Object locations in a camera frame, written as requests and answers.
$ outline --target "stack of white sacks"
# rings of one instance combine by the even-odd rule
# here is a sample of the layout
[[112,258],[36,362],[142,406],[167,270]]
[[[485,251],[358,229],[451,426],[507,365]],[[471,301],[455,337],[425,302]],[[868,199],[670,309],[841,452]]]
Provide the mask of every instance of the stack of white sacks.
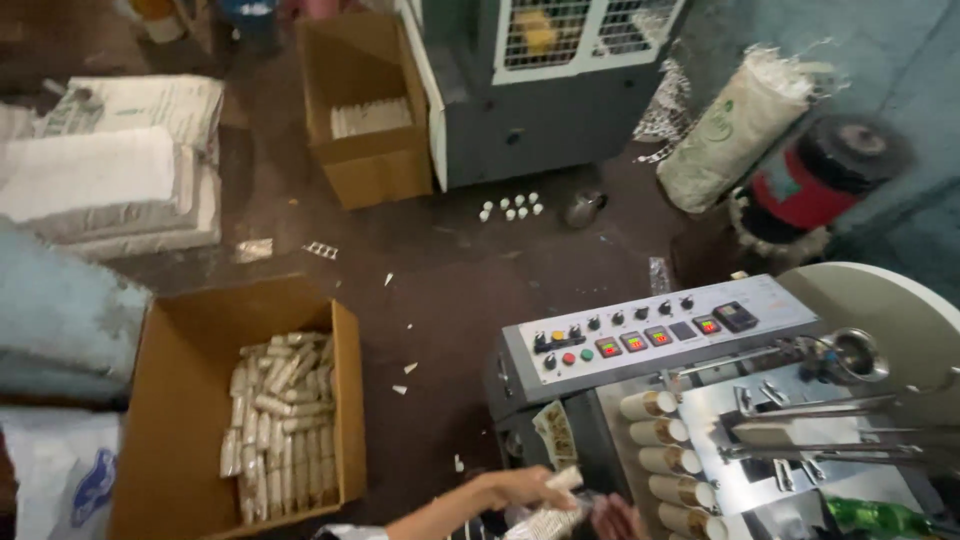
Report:
[[20,130],[0,140],[0,214],[90,259],[218,243],[223,84],[156,76],[68,86],[92,89],[103,106],[84,110],[68,92],[32,138]]

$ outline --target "open cardboard box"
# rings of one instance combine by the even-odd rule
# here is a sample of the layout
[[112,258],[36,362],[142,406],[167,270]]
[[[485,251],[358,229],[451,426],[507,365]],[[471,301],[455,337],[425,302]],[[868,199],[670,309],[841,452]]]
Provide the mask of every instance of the open cardboard box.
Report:
[[[339,501],[243,526],[236,479],[219,478],[230,375],[243,345],[277,333],[332,331]],[[108,537],[235,538],[334,512],[367,486],[357,320],[304,276],[154,301],[147,312]]]
[[[297,42],[310,151],[345,209],[433,192],[426,95],[395,17],[375,12],[301,17]],[[330,111],[406,97],[414,124],[334,139]]]

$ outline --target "white machine panel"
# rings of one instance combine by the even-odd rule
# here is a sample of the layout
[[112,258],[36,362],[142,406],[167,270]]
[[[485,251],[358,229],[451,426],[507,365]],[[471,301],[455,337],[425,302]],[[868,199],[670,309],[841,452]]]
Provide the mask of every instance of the white machine panel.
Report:
[[[670,309],[663,313],[660,307],[665,302],[669,302]],[[715,308],[733,302],[748,311],[747,316],[753,315],[755,326],[734,332],[711,315]],[[637,311],[644,307],[646,317],[638,318],[642,311],[640,314]],[[596,318],[594,326],[599,323],[596,329],[590,327],[593,318]],[[518,325],[518,329],[540,382],[553,384],[817,320],[810,309],[773,278],[764,275],[540,319]],[[571,329],[578,325],[583,343],[547,353],[535,351],[539,332],[543,332],[541,340],[550,344],[555,337],[569,339]],[[554,355],[552,361],[548,361],[550,355]]]

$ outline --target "paper cup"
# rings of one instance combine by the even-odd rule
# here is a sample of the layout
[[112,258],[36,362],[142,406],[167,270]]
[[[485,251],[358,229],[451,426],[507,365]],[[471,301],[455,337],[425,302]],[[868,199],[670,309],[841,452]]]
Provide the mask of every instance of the paper cup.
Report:
[[637,422],[630,426],[630,437],[638,445],[669,446],[690,439],[686,426],[680,420],[660,418],[647,422]]
[[697,508],[680,508],[662,503],[657,510],[660,520],[670,530],[695,540],[727,540],[727,526],[723,520]]
[[659,475],[696,475],[704,470],[696,452],[679,446],[644,448],[638,457],[641,467]]
[[659,418],[677,410],[677,398],[670,392],[651,390],[627,396],[620,402],[620,413],[629,420]]
[[658,499],[668,503],[693,508],[713,508],[717,501],[710,484],[697,479],[653,475],[649,484],[650,491]]

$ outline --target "dark floor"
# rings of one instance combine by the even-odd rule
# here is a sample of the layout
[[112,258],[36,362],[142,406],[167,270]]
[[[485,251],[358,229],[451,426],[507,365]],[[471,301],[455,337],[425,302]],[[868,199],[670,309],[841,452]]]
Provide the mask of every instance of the dark floor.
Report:
[[[73,54],[89,66],[85,55],[109,63],[114,50]],[[479,377],[497,331],[648,295],[648,257],[667,257],[684,223],[664,202],[652,167],[633,163],[647,150],[638,144],[597,166],[346,212],[306,152],[293,49],[238,62],[227,79],[222,245],[110,266],[159,295],[302,272],[357,315],[369,492],[337,520],[384,524],[430,501],[461,481],[455,454],[468,469],[497,467]],[[591,227],[571,231],[559,213],[587,186],[608,193],[610,203]],[[495,212],[486,224],[478,220],[484,201],[532,190],[546,206],[541,216],[508,223]],[[233,263],[233,246],[255,238],[272,238],[275,256]],[[339,248],[337,260],[300,248],[313,241]],[[404,375],[412,362],[420,366]],[[394,384],[408,386],[407,394]],[[308,536],[316,525],[264,537]]]

